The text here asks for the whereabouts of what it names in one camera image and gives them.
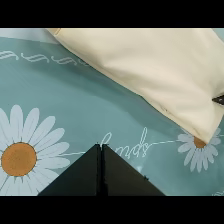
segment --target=orange flower center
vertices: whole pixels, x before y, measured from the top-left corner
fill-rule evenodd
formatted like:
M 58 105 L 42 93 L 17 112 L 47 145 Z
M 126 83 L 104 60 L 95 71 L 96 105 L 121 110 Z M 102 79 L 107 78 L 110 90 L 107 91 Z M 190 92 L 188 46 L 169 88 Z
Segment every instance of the orange flower center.
M 37 156 L 34 148 L 26 143 L 10 145 L 2 155 L 2 169 L 10 176 L 24 176 L 35 166 Z
M 199 138 L 194 137 L 194 144 L 197 148 L 202 149 L 206 146 L 206 143 L 204 143 L 202 140 Z

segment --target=teal bed sheet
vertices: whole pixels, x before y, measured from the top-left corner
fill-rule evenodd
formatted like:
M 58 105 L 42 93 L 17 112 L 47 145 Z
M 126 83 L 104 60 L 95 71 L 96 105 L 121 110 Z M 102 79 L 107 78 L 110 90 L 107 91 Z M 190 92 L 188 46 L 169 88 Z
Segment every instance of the teal bed sheet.
M 55 44 L 0 38 L 0 79 L 0 195 L 37 195 L 96 143 L 166 195 L 223 194 L 223 122 L 197 148 L 142 97 Z

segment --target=flower center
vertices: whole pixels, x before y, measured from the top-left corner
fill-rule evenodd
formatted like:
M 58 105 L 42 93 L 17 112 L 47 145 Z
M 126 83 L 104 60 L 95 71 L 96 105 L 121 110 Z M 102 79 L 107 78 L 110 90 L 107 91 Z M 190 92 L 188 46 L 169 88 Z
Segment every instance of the flower center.
M 194 137 L 194 144 L 197 148 L 202 149 L 206 146 L 206 143 L 204 143 L 202 140 L 199 138 Z
M 34 148 L 26 143 L 10 145 L 2 155 L 3 170 L 10 176 L 24 176 L 35 166 L 37 156 Z

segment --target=printed flower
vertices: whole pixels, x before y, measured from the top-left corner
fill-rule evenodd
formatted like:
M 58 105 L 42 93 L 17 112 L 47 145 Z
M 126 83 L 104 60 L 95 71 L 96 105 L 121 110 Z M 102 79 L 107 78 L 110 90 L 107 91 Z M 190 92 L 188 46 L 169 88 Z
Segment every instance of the printed flower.
M 68 159 L 60 158 L 69 144 L 57 143 L 64 129 L 50 132 L 55 123 L 53 116 L 37 127 L 38 121 L 38 108 L 30 111 L 24 124 L 20 106 L 12 107 L 10 121 L 0 108 L 0 195 L 37 195 L 58 177 L 51 169 L 70 164 Z
M 208 169 L 208 161 L 210 163 L 214 163 L 213 156 L 218 155 L 217 149 L 214 145 L 218 145 L 221 143 L 221 140 L 218 138 L 218 134 L 220 133 L 221 129 L 218 128 L 212 137 L 211 141 L 206 145 L 200 139 L 192 136 L 187 131 L 183 130 L 186 134 L 180 134 L 178 136 L 178 140 L 181 142 L 185 142 L 185 144 L 181 145 L 178 148 L 178 152 L 183 153 L 187 152 L 187 156 L 184 160 L 184 166 L 186 166 L 190 161 L 190 170 L 191 172 L 197 166 L 197 170 L 200 173 L 202 166 L 205 170 Z

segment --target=pillow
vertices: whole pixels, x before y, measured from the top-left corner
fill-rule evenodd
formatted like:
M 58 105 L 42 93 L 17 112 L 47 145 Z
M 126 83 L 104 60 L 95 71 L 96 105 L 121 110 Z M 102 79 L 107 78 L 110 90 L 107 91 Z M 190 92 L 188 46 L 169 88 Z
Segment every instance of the pillow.
M 50 28 L 68 50 L 208 143 L 223 116 L 224 45 L 210 29 Z

